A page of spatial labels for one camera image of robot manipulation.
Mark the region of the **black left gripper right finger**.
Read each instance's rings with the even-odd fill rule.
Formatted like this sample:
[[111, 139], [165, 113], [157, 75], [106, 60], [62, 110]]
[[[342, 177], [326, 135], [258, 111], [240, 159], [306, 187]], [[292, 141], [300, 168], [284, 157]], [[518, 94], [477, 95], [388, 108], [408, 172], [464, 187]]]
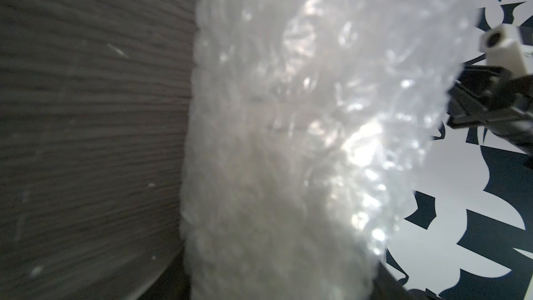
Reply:
[[437, 295], [426, 290], [406, 290], [380, 263], [378, 275], [373, 280], [372, 300], [431, 300], [440, 299]]

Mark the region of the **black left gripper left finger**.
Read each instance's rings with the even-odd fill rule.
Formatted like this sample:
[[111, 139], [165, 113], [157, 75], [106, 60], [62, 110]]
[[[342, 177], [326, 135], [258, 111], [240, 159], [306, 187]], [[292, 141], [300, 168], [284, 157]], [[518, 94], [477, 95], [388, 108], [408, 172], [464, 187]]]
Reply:
[[184, 266], [184, 251], [181, 251], [139, 300], [189, 300], [190, 291], [190, 276]]

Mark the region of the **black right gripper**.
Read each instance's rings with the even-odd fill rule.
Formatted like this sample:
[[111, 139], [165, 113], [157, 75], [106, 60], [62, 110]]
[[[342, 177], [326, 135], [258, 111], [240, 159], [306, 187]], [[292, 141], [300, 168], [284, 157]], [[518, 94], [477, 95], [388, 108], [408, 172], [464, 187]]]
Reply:
[[514, 78], [497, 66], [466, 66], [449, 90], [447, 125], [483, 126], [516, 148], [532, 153], [532, 75]]

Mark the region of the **clear bubble wrap sheet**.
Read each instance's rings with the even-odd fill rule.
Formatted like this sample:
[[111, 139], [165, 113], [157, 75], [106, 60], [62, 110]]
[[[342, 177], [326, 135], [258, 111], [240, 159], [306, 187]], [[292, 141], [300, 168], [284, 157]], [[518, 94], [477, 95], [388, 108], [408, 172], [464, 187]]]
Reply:
[[478, 0], [198, 0], [193, 299], [368, 299]]

